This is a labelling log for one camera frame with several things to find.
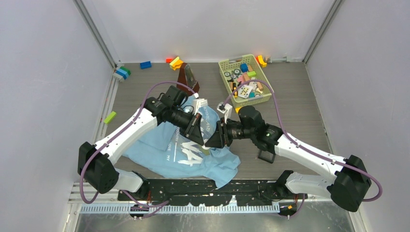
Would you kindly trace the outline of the light blue printed t-shirt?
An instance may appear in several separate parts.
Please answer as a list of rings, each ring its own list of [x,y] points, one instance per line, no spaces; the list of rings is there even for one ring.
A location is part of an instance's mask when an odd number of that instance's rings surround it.
[[[204,148],[170,122],[145,133],[123,156],[165,178],[202,176],[214,180],[218,188],[236,176],[240,165],[239,156],[228,147]]]

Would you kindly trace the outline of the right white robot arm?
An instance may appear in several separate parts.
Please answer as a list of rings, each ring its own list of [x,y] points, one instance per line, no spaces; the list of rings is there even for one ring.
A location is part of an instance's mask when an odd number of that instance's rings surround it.
[[[278,196],[286,199],[293,194],[318,195],[350,212],[358,211],[365,201],[372,182],[359,157],[350,155],[346,159],[310,146],[280,127],[265,123],[261,113],[250,105],[240,108],[238,121],[230,119],[229,104],[220,103],[217,110],[224,116],[205,146],[224,148],[233,140],[250,139],[259,150],[294,160],[315,172],[306,175],[285,170],[274,183]]]

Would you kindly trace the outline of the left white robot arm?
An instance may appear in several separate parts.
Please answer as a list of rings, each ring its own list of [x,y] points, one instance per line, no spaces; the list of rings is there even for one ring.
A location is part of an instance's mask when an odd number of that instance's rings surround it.
[[[125,190],[135,199],[143,200],[148,194],[143,178],[134,172],[116,169],[114,165],[132,144],[163,122],[177,126],[182,136],[203,145],[199,109],[207,106],[207,100],[199,98],[197,93],[193,97],[192,111],[185,112],[182,104],[188,98],[187,94],[170,86],[159,97],[146,98],[134,115],[113,133],[94,144],[84,142],[78,155],[77,172],[81,179],[94,187],[97,193]]]

